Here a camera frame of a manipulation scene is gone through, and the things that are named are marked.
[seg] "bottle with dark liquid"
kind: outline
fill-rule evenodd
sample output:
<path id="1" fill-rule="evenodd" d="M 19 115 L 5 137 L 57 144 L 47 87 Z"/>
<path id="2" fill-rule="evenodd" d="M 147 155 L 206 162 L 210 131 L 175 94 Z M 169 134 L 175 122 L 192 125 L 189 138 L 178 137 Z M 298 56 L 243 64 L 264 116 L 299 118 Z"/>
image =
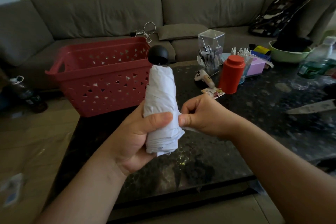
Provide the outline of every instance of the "bottle with dark liquid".
<path id="1" fill-rule="evenodd" d="M 40 113 L 47 110 L 47 103 L 44 102 L 37 93 L 23 83 L 23 80 L 23 76 L 10 79 L 13 91 L 20 99 L 24 100 L 29 105 L 33 112 Z"/>

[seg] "basket handle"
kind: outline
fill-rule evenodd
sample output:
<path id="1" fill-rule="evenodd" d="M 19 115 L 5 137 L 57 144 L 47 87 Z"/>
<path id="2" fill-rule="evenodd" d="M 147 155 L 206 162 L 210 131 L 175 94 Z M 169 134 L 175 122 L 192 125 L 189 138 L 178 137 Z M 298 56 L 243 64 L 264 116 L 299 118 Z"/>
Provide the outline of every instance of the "basket handle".
<path id="1" fill-rule="evenodd" d="M 61 68 L 61 65 L 64 63 L 64 57 L 65 53 L 62 53 L 58 56 L 52 67 L 50 68 L 50 71 L 45 71 L 47 74 L 57 74 L 58 71 Z"/>

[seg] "black marble table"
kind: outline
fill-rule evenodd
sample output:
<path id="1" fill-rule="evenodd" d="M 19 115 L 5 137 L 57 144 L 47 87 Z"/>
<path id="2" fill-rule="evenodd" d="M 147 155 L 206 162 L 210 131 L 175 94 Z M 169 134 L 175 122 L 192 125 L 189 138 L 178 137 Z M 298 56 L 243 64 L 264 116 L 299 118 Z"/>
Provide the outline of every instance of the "black marble table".
<path id="1" fill-rule="evenodd" d="M 200 67 L 196 62 L 180 62 L 171 67 L 175 76 L 176 99 L 181 108 L 185 101 L 201 94 L 201 89 L 194 83 Z M 247 78 L 236 94 L 224 95 L 217 100 L 305 160 L 316 162 L 336 158 L 336 123 L 326 124 L 318 114 L 294 116 L 285 113 L 291 108 L 331 98 L 322 88 L 325 83 L 334 81 L 323 79 L 308 90 L 293 90 L 290 81 L 296 71 L 297 66 L 275 64 L 274 69 Z M 219 76 L 213 76 L 215 84 Z M 50 199 L 64 189 L 132 110 L 133 107 L 80 118 Z M 253 177 L 252 171 L 230 141 L 186 131 L 174 153 L 153 159 L 127 178 L 116 205 L 250 177 Z"/>

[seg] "purple box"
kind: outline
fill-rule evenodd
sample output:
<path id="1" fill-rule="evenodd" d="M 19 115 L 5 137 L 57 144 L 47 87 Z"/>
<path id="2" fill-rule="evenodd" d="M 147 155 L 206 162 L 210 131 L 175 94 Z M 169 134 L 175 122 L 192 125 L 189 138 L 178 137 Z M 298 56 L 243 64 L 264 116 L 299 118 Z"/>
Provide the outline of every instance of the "purple box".
<path id="1" fill-rule="evenodd" d="M 253 58 L 252 64 L 246 77 L 261 74 L 264 70 L 266 61 L 258 57 Z"/>

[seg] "white fabric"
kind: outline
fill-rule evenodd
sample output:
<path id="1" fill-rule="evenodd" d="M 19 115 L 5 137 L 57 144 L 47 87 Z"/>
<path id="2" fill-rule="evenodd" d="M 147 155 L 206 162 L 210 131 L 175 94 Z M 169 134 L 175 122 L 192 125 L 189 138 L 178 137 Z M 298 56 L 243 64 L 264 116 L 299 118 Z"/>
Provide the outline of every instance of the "white fabric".
<path id="1" fill-rule="evenodd" d="M 179 127 L 179 108 L 176 102 L 176 86 L 170 67 L 153 66 L 149 71 L 143 116 L 154 113 L 171 112 L 173 120 L 164 128 L 148 133 L 146 148 L 148 153 L 157 156 L 170 154 L 179 145 L 178 140 L 184 131 Z"/>

